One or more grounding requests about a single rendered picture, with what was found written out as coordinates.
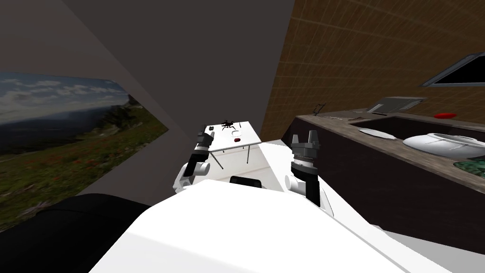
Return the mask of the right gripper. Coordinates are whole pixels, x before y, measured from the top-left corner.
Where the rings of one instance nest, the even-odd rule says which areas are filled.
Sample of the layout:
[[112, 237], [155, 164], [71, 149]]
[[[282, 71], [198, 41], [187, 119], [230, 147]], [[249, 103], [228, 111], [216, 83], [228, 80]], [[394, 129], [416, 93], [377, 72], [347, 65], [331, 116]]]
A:
[[290, 144], [292, 154], [301, 157], [317, 157], [319, 144], [318, 133], [316, 130], [310, 130], [308, 134], [308, 143], [300, 143], [298, 134], [292, 136], [292, 143]]

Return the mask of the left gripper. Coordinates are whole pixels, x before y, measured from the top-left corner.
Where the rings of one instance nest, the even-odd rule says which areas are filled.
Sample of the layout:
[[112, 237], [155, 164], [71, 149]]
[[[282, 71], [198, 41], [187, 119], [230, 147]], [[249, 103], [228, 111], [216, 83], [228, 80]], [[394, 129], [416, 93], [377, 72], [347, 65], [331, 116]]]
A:
[[211, 132], [208, 136], [205, 136], [204, 131], [198, 132], [197, 145], [195, 150], [208, 150], [213, 143], [215, 132]]

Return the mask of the white table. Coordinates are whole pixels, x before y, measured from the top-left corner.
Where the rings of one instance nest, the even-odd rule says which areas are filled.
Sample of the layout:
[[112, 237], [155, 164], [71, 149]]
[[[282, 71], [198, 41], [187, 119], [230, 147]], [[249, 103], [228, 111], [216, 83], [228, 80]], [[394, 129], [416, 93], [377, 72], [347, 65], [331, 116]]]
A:
[[[218, 163], [219, 167], [222, 168], [222, 165], [219, 163], [217, 158], [214, 156], [215, 152], [225, 152], [226, 150], [236, 149], [236, 148], [244, 148], [247, 151], [247, 159], [246, 163], [249, 162], [250, 156], [250, 149], [251, 146], [259, 145], [262, 143], [259, 136], [251, 126], [248, 121], [245, 122], [234, 122], [235, 129], [232, 128], [225, 128], [222, 130], [221, 124], [216, 125], [209, 125], [206, 126], [204, 132], [210, 134], [211, 132], [215, 132], [214, 140], [210, 145], [208, 151], [209, 154], [215, 159]], [[234, 130], [240, 130], [242, 135], [239, 137], [241, 140], [240, 142], [235, 142], [235, 137], [231, 136], [231, 132]]]

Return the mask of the landscape picture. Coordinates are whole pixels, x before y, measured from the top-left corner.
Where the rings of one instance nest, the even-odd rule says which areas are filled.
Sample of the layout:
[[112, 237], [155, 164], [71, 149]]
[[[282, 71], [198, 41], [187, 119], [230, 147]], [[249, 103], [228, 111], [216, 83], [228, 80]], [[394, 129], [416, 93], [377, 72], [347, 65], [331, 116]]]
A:
[[168, 131], [113, 80], [0, 72], [0, 233]]

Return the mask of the green patterned cloth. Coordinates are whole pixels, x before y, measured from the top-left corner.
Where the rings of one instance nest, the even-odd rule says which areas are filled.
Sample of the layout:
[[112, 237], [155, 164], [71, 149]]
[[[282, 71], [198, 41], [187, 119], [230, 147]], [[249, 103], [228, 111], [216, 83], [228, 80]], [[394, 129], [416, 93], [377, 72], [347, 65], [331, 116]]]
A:
[[455, 162], [454, 167], [485, 179], [485, 159]]

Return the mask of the grey box appliance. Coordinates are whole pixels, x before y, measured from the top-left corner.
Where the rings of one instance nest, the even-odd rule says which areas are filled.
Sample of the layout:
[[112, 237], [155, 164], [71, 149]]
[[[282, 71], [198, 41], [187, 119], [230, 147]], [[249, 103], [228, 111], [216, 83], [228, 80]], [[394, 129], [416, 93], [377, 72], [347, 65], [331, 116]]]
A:
[[378, 114], [398, 113], [408, 110], [425, 100], [427, 100], [427, 98], [424, 97], [384, 97], [370, 106], [366, 111], [368, 113]]

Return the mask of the grey framed dark window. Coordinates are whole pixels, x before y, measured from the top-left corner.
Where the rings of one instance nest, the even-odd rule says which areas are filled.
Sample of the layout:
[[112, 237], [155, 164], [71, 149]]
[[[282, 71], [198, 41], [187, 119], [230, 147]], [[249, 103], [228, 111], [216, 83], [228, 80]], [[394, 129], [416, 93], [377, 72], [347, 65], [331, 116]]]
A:
[[422, 87], [485, 87], [485, 52], [473, 53], [431, 77]]

